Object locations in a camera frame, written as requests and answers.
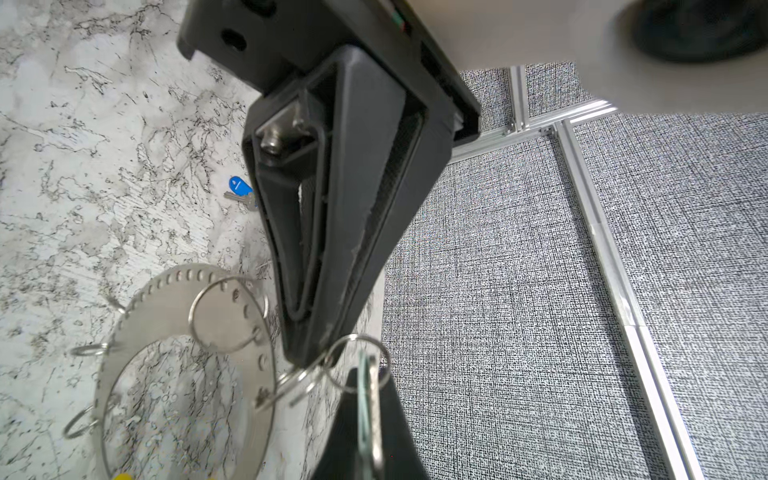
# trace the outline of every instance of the key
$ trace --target key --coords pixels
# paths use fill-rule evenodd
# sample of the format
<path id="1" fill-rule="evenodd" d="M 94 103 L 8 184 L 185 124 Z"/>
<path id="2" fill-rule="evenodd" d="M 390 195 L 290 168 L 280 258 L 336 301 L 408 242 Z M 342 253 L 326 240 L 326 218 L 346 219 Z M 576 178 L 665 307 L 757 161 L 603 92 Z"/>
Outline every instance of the key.
<path id="1" fill-rule="evenodd" d="M 240 177 L 230 178 L 230 189 L 235 195 L 239 195 L 241 197 L 245 197 L 246 195 L 253 192 L 253 188 L 245 183 L 245 181 Z"/>
<path id="2" fill-rule="evenodd" d="M 379 405 L 379 363 L 360 350 L 357 366 L 357 451 L 360 478 L 381 480 L 384 473 L 381 407 Z"/>
<path id="3" fill-rule="evenodd" d="M 224 192 L 224 198 L 235 200 L 236 202 L 244 204 L 246 208 L 251 212 L 259 210 L 259 207 L 256 206 L 256 195 L 253 194 L 253 191 L 251 191 L 248 195 L 236 195 L 232 192 Z"/>

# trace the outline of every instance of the metal rod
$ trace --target metal rod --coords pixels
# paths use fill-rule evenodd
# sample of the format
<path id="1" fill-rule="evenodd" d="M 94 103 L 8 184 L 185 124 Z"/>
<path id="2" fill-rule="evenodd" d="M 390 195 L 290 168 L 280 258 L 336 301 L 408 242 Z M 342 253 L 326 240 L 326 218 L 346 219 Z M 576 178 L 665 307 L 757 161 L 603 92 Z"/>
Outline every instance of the metal rod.
<path id="1" fill-rule="evenodd" d="M 528 96 L 525 96 L 526 109 L 528 111 Z M 616 112 L 616 107 L 605 100 L 584 101 L 567 108 L 551 111 L 547 114 L 537 115 L 527 119 L 528 126 L 519 131 L 510 132 L 509 127 L 500 127 L 494 130 L 484 131 L 480 138 L 468 144 L 459 145 L 453 149 L 453 154 L 448 165 L 468 158 L 477 157 L 496 151 L 500 148 L 510 147 L 534 138 L 544 137 L 552 132 L 555 122 L 570 119 L 574 125 L 585 121 L 606 117 Z"/>
<path id="2" fill-rule="evenodd" d="M 515 131 L 528 128 L 528 82 L 525 80 L 525 65 L 516 65 L 508 69 L 509 94 L 512 100 L 512 116 Z"/>
<path id="3" fill-rule="evenodd" d="M 568 119 L 564 119 L 554 124 L 554 131 L 565 156 L 592 246 L 611 295 L 614 312 L 620 321 L 628 351 L 640 377 L 670 478 L 703 480 L 694 446 L 605 219 L 605 212 L 598 192 L 594 189 L 573 125 Z"/>

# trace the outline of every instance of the white marble surface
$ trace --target white marble surface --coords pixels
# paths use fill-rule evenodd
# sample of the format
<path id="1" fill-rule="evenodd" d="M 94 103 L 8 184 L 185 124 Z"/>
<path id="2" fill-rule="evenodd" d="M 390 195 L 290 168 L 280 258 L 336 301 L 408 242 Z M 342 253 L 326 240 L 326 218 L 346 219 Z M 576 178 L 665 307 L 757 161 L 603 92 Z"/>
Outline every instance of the white marble surface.
<path id="1" fill-rule="evenodd" d="M 0 3 L 0 478 L 92 476 L 87 437 L 61 430 L 93 399 L 98 361 L 67 351 L 108 337 L 118 315 L 104 295 L 126 303 L 187 262 L 271 278 L 258 215 L 222 197 L 244 176 L 257 93 L 202 55 L 181 57 L 184 7 Z M 379 279 L 359 329 L 379 335 L 382 298 Z M 309 477 L 337 399 L 324 386 L 278 408 L 259 478 Z"/>

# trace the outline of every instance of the hole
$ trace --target hole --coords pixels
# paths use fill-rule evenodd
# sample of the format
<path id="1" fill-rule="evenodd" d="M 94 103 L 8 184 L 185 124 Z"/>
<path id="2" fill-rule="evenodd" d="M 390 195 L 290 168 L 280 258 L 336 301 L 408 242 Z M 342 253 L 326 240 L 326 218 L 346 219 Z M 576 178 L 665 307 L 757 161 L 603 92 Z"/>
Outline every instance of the hole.
<path id="1" fill-rule="evenodd" d="M 252 407 L 256 408 L 257 406 L 260 406 L 269 397 L 270 397 L 270 391 L 266 387 L 263 387 L 263 386 L 259 387 L 259 393 L 256 395 L 256 398 L 253 399 Z"/>
<path id="2" fill-rule="evenodd" d="M 248 46 L 245 38 L 241 34 L 229 28 L 225 28 L 221 32 L 221 39 L 228 47 L 231 47 L 236 51 L 243 51 Z"/>
<path id="3" fill-rule="evenodd" d="M 104 418 L 109 470 L 226 480 L 246 437 L 241 377 L 228 356 L 204 352 L 189 336 L 141 350 L 114 384 Z"/>
<path id="4" fill-rule="evenodd" d="M 432 77 L 438 77 L 442 71 L 440 62 L 437 60 L 435 54 L 422 43 L 422 65 L 427 69 Z"/>
<path id="5" fill-rule="evenodd" d="M 256 15 L 260 17 L 269 18 L 275 15 L 277 11 L 277 5 L 274 0 L 241 0 L 243 5 L 246 6 Z"/>

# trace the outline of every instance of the black plastic mount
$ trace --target black plastic mount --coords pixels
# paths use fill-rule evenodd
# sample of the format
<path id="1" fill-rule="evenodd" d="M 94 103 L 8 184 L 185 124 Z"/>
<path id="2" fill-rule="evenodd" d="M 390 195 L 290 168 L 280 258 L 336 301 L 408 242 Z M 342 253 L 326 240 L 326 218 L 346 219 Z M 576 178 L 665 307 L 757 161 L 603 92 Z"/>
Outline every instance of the black plastic mount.
<path id="1" fill-rule="evenodd" d="M 307 366 L 352 331 L 480 106 L 400 0 L 191 0 L 177 44 L 265 95 L 243 155 L 283 348 Z"/>

